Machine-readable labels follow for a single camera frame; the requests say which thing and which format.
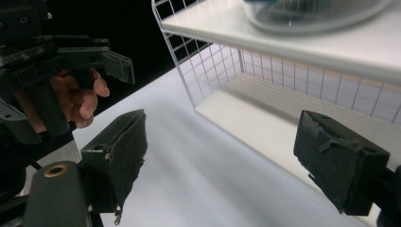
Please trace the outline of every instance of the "black mechanical part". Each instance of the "black mechanical part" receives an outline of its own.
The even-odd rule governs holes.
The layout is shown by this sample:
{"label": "black mechanical part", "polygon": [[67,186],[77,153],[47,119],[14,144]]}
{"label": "black mechanical part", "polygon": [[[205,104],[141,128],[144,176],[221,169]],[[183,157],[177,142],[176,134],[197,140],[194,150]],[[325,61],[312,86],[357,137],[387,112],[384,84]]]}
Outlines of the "black mechanical part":
{"label": "black mechanical part", "polygon": [[18,43],[40,35],[40,22],[47,18],[44,0],[1,0],[0,44]]}
{"label": "black mechanical part", "polygon": [[18,166],[9,169],[9,171],[0,172],[0,182],[2,182],[0,185],[0,204],[3,204],[14,198],[15,195],[24,189],[26,169]]}
{"label": "black mechanical part", "polygon": [[27,195],[14,197],[8,202],[0,203],[0,226],[23,226],[23,216]]}
{"label": "black mechanical part", "polygon": [[[80,89],[93,90],[94,80],[90,69],[95,68],[104,69],[107,76],[134,83],[131,59],[111,51],[107,46],[109,43],[107,39],[92,39],[88,36],[40,36],[0,49],[0,98],[9,105],[15,92],[25,88],[49,133],[53,136],[67,133],[68,122],[48,79],[61,69],[70,69]],[[65,47],[59,44],[77,46]],[[19,118],[19,124],[15,124],[16,121],[9,122],[14,115],[7,116],[2,114],[0,119],[13,131],[19,142],[40,142],[34,133],[18,134],[30,126],[22,113],[15,116]]]}
{"label": "black mechanical part", "polygon": [[340,213],[369,215],[377,204],[377,226],[401,226],[401,166],[386,168],[390,153],[338,121],[302,111],[294,155]]}
{"label": "black mechanical part", "polygon": [[147,152],[145,120],[143,110],[124,113],[81,150],[88,202],[94,213],[115,213],[117,223]]}
{"label": "black mechanical part", "polygon": [[0,98],[0,122],[23,144],[39,144],[41,137],[30,125],[27,117]]}
{"label": "black mechanical part", "polygon": [[34,174],[24,226],[91,226],[76,163],[57,162]]}
{"label": "black mechanical part", "polygon": [[104,227],[100,214],[95,214],[94,212],[91,212],[90,216],[91,216],[91,224],[92,224],[91,227]]}
{"label": "black mechanical part", "polygon": [[37,162],[54,150],[74,140],[73,128],[74,125],[71,122],[70,131],[58,137],[50,135],[47,131],[41,132],[37,136],[41,138],[42,143],[38,144],[22,144],[16,142],[14,138],[10,138],[9,141],[6,141],[9,144],[2,144],[1,147],[0,170],[7,172],[15,167],[25,168],[30,166],[31,163]]}

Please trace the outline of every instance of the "white table surface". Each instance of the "white table surface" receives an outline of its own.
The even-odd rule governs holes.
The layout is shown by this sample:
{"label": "white table surface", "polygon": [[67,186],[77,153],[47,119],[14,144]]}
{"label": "white table surface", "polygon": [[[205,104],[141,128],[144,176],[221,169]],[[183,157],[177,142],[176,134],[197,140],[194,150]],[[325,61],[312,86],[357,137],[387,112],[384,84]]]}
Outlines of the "white table surface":
{"label": "white table surface", "polygon": [[[78,149],[138,109],[148,153],[119,226],[368,226],[196,113],[175,69],[75,130]],[[112,214],[102,219],[114,226]]]}

